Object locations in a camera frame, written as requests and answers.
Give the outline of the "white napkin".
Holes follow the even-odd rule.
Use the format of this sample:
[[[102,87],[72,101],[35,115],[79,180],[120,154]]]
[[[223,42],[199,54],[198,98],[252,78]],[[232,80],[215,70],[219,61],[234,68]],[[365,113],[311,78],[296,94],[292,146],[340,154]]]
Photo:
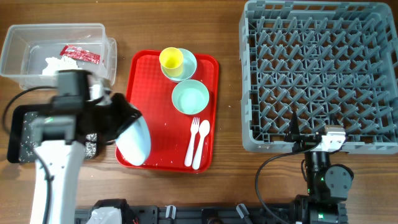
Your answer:
[[[54,75],[59,70],[81,70],[76,60],[62,56],[61,59],[55,57],[46,58],[47,66],[42,70],[42,75]]]

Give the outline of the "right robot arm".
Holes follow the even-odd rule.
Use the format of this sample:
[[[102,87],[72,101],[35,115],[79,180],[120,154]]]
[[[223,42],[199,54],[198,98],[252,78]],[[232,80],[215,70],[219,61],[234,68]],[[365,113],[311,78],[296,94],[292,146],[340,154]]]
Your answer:
[[[331,125],[313,136],[300,133],[299,118],[292,114],[284,141],[292,142],[292,152],[303,154],[302,174],[307,195],[298,195],[290,204],[291,223],[347,223],[345,205],[354,179],[353,171],[343,164],[332,164],[330,156],[346,141],[344,127],[334,115]]]

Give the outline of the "red snack wrapper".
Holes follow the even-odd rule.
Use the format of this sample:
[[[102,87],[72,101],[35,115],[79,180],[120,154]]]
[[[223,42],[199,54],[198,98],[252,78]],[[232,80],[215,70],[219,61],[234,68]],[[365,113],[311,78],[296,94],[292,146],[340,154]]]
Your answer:
[[[64,48],[60,52],[60,55],[95,64],[99,64],[101,58],[99,54],[89,52],[81,47],[76,47],[74,45],[64,46]]]

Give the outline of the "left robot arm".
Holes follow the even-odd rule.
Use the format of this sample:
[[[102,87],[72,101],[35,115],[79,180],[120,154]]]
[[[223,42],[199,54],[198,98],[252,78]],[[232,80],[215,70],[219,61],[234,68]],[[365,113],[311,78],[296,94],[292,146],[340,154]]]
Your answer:
[[[135,165],[149,157],[151,139],[142,113],[107,80],[86,70],[60,70],[57,91],[31,124],[36,143],[35,190],[31,223],[73,223],[86,137],[115,144]]]

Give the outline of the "mint green bowl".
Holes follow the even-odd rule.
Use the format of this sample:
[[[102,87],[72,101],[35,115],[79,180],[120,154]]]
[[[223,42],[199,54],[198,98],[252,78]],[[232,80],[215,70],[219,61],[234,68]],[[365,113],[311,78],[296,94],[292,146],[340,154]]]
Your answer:
[[[207,87],[198,80],[182,81],[172,91],[172,104],[183,114],[198,114],[207,107],[209,101]]]

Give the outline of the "food scraps and rice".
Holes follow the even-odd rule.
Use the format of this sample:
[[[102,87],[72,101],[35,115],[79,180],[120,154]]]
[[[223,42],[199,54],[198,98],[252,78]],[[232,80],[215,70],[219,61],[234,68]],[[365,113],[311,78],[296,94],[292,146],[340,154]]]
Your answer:
[[[37,147],[37,143],[33,142],[31,138],[32,128],[31,122],[37,117],[37,112],[28,112],[23,116],[21,143],[19,151],[19,162],[21,164],[34,162],[35,155],[33,150]],[[88,142],[85,143],[85,159],[92,159],[97,152],[97,144],[93,141],[97,140],[97,134],[89,134],[86,136]]]

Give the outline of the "light blue plate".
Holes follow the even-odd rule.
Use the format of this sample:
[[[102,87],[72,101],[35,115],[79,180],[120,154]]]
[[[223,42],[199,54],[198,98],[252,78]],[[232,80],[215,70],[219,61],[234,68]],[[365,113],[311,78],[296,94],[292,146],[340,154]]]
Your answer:
[[[143,117],[123,116],[117,128],[116,145],[128,163],[141,166],[151,152],[151,138],[148,125]]]

